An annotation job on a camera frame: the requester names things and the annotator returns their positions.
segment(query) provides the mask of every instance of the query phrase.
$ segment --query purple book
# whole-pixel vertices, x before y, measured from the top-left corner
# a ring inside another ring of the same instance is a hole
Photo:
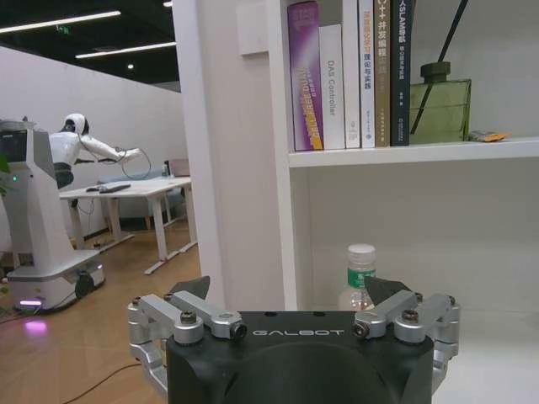
[[[322,85],[316,2],[288,8],[288,35],[297,151],[323,150]]]

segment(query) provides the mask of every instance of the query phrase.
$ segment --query ceiling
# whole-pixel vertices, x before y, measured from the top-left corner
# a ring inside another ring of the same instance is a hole
[[[0,34],[0,45],[138,82],[179,80],[175,46],[75,58],[174,41],[172,9],[163,0],[0,0],[0,10],[0,28],[118,10],[108,19]]]

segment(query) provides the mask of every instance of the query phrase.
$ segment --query plastic water bottle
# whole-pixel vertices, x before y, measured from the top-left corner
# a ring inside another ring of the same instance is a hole
[[[362,311],[372,308],[365,287],[367,276],[376,276],[376,249],[369,244],[348,246],[348,286],[340,294],[339,310]]]

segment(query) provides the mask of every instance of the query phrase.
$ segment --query bottle cap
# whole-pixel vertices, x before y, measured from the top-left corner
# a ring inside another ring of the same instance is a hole
[[[376,261],[376,249],[370,244],[348,246],[348,260],[358,265],[368,265]]]
[[[446,82],[450,73],[451,63],[448,61],[437,61],[421,67],[421,77],[425,83]]]

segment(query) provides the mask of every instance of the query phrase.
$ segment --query book spine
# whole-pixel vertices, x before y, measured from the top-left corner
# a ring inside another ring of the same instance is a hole
[[[357,0],[343,0],[344,124],[346,148],[360,147],[360,56]]]
[[[343,48],[340,24],[320,27],[323,147],[344,149]]]
[[[306,2],[288,8],[288,32],[297,151],[323,149],[322,88],[318,4]]]
[[[410,144],[413,0],[393,0],[391,27],[391,146]]]
[[[359,0],[360,26],[360,93],[361,93],[361,147],[375,145],[374,111],[374,56],[372,37],[374,24],[373,0]]]
[[[375,0],[374,3],[374,112],[375,146],[388,147],[391,111],[391,1]]]

